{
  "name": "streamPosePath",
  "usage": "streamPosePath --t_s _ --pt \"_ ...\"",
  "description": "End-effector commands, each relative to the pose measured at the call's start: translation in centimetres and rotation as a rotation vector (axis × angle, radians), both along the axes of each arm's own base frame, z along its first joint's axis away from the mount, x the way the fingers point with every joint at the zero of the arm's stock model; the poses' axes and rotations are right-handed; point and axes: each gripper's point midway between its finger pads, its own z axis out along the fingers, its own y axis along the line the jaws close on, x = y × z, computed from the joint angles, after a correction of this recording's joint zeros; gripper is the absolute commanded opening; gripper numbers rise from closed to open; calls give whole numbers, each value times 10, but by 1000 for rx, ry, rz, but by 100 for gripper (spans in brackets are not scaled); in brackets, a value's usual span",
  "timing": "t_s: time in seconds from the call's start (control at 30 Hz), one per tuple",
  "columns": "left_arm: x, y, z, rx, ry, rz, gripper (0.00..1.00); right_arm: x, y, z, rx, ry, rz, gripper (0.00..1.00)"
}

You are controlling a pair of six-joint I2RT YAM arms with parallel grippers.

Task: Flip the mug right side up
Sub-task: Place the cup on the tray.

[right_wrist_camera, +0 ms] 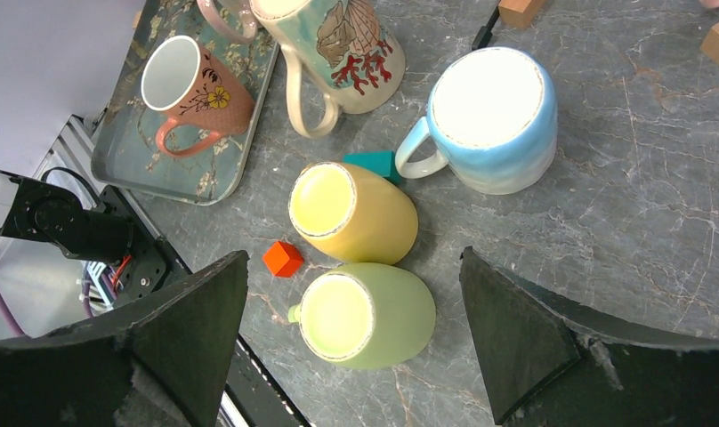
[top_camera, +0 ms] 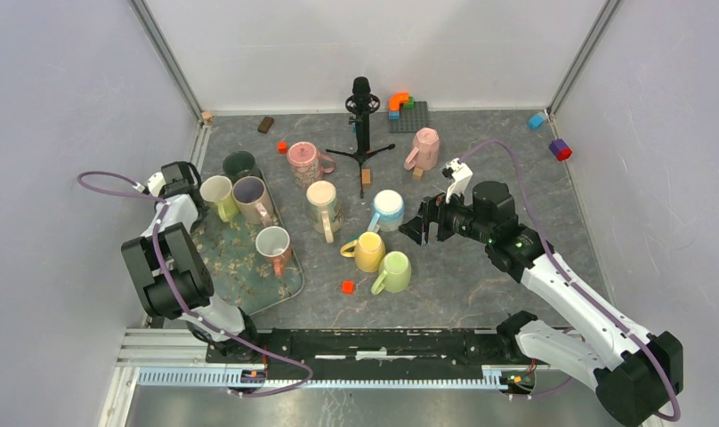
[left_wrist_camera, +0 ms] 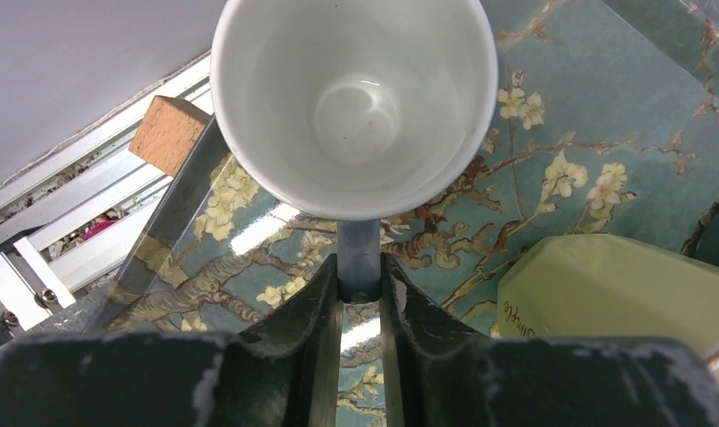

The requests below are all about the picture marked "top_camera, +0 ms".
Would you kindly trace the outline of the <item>yellow-green octagonal mug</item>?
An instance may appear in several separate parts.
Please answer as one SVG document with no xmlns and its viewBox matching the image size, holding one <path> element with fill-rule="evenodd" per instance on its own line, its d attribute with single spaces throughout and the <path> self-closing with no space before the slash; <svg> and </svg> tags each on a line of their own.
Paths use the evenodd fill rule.
<svg viewBox="0 0 719 427">
<path fill-rule="evenodd" d="M 231 222 L 239 213 L 232 190 L 232 181 L 224 175 L 212 176 L 206 179 L 200 187 L 201 197 L 222 222 Z"/>
</svg>

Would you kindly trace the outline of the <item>dark green mug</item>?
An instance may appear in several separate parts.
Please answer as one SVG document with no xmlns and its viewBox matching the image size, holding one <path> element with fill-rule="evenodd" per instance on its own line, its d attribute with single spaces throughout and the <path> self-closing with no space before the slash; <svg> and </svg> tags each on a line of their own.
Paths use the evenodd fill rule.
<svg viewBox="0 0 719 427">
<path fill-rule="evenodd" d="M 247 151 L 229 154 L 222 162 L 222 171 L 233 183 L 247 176 L 256 176 L 263 180 L 263 174 L 254 155 Z"/>
</svg>

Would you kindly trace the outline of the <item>iridescent pink mug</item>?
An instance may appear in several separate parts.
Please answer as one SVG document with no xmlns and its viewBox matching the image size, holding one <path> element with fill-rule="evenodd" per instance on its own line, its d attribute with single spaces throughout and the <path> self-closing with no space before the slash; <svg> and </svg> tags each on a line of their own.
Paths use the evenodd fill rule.
<svg viewBox="0 0 719 427">
<path fill-rule="evenodd" d="M 232 188 L 232 196 L 247 223 L 263 227 L 273 225 L 274 207 L 261 178 L 246 176 L 237 180 Z"/>
</svg>

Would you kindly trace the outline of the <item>salmon flower mug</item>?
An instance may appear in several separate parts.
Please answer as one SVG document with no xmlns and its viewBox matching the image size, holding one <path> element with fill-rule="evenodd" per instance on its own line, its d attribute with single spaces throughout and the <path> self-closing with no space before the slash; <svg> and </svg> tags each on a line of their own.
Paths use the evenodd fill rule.
<svg viewBox="0 0 719 427">
<path fill-rule="evenodd" d="M 282 278 L 293 256 L 288 232 L 280 226 L 264 228 L 255 238 L 255 249 L 272 266 L 275 276 Z"/>
</svg>

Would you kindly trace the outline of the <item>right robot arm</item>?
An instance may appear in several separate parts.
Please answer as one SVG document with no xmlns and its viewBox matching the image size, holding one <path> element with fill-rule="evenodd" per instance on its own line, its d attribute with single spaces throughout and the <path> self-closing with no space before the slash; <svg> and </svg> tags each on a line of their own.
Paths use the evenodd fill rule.
<svg viewBox="0 0 719 427">
<path fill-rule="evenodd" d="M 521 311 L 498 326 L 498 356 L 525 357 L 561 370 L 594 391 L 604 409 L 625 426 L 639 426 L 683 389 L 683 346 L 669 332 L 652 334 L 604 300 L 542 238 L 520 223 L 508 186 L 483 181 L 473 201 L 444 193 L 427 197 L 400 232 L 420 246 L 436 224 L 439 241 L 455 235 L 484 245 L 491 263 L 548 302 L 579 333 L 572 338 Z"/>
</svg>

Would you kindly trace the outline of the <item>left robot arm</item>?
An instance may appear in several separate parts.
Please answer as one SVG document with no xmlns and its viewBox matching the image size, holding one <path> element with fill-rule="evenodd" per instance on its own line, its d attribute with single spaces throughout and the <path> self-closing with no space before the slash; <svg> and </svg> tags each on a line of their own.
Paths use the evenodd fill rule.
<svg viewBox="0 0 719 427">
<path fill-rule="evenodd" d="M 245 363 L 255 360 L 262 339 L 254 322 L 214 293 L 212 277 L 190 236 L 207 211 L 198 169 L 190 162 L 173 162 L 145 184 L 133 186 L 160 199 L 150 226 L 121 245 L 143 309 L 152 318 L 184 321 L 215 356 Z"/>
</svg>

